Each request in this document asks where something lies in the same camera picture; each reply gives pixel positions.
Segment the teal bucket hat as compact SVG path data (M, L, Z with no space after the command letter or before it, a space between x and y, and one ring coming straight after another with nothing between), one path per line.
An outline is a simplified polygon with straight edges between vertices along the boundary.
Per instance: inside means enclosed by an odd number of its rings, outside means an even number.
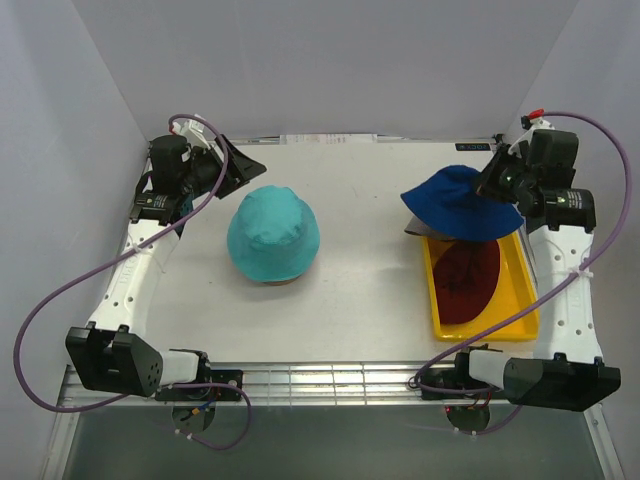
M226 237L234 267L262 283L304 275L320 247L319 226L310 206L288 187L268 185L247 194Z

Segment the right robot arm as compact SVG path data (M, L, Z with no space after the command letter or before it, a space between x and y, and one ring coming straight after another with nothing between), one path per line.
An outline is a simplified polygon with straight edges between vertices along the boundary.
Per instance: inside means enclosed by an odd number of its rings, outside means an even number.
M533 127L500 147L475 183L478 194L516 205L525 219L537 280L539 327L533 355L471 347L451 375L474 397L487 385L514 405L583 412L621 385L595 333L585 266L596 227L592 193L575 189L576 134Z

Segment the dark red hat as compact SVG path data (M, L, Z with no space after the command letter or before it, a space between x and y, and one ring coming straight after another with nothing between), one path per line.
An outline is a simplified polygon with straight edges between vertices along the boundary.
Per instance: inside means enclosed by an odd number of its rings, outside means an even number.
M433 269L440 322L462 325L475 320L494 295L500 268L495 240L453 242Z

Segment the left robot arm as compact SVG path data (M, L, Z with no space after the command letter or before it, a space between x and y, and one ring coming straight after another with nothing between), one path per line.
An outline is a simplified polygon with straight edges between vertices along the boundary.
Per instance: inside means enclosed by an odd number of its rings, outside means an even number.
M223 199L267 168L226 137L209 144L163 135L150 142L147 159L149 169L136 186L129 214L125 258L87 324L71 328L65 345L88 390L151 397L177 384L197 400L212 387L208 356L188 349L159 351L146 342L154 292L194 201L208 195Z

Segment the blue bucket hat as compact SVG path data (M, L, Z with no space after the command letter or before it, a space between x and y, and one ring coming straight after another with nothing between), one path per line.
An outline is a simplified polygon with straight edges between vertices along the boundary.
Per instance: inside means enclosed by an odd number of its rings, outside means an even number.
M479 172L464 165L440 169L401 194L401 200L423 223L453 240L488 242L520 229L523 218L513 205L477 195Z

